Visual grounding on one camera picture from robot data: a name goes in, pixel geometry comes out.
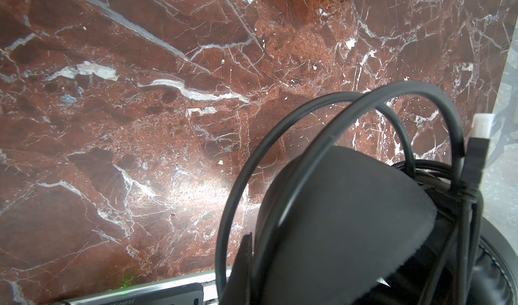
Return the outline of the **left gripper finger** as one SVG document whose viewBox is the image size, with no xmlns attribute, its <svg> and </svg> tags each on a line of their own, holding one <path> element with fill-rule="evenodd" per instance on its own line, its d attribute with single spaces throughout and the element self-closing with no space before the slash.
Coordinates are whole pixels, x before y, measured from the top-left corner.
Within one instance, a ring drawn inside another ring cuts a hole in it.
<svg viewBox="0 0 518 305">
<path fill-rule="evenodd" d="M 250 305 L 252 301 L 252 234 L 245 235 L 241 240 L 231 275 L 227 281 L 223 295 L 220 297 L 222 305 Z"/>
</svg>

